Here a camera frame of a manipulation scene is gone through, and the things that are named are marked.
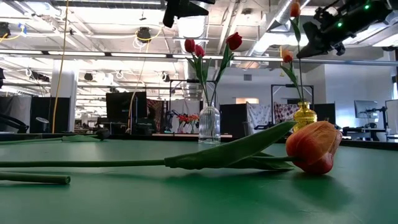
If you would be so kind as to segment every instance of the red tulip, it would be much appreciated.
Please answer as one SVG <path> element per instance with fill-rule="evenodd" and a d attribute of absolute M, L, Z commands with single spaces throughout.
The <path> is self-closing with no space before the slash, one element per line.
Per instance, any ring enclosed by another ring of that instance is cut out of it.
<path fill-rule="evenodd" d="M 205 50 L 203 50 L 203 48 L 200 47 L 199 45 L 195 45 L 195 55 L 197 57 L 199 57 L 199 56 L 204 57 L 205 56 Z"/>
<path fill-rule="evenodd" d="M 287 49 L 282 51 L 282 59 L 285 63 L 289 63 L 293 61 L 293 52 L 288 51 Z"/>
<path fill-rule="evenodd" d="M 333 168 L 333 156 L 342 134 L 327 121 L 319 121 L 293 133 L 286 141 L 287 155 L 293 163 L 311 174 L 326 174 Z"/>
<path fill-rule="evenodd" d="M 292 7 L 290 8 L 290 16 L 297 17 L 301 14 L 301 5 L 299 2 L 293 2 Z"/>
<path fill-rule="evenodd" d="M 226 43 L 229 49 L 236 50 L 242 44 L 242 37 L 236 32 L 226 39 Z"/>
<path fill-rule="evenodd" d="M 186 52 L 193 53 L 195 51 L 195 41 L 193 39 L 186 39 L 184 47 Z"/>

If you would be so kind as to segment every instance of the green table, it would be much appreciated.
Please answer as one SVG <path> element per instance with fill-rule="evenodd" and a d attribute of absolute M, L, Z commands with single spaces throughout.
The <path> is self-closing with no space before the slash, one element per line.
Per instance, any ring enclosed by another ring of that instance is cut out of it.
<path fill-rule="evenodd" d="M 159 159 L 197 142 L 122 141 L 0 146 L 1 161 Z M 267 149 L 285 154 L 283 144 Z M 398 223 L 398 152 L 340 147 L 321 177 L 300 169 L 20 168 L 70 185 L 0 182 L 0 223 Z"/>

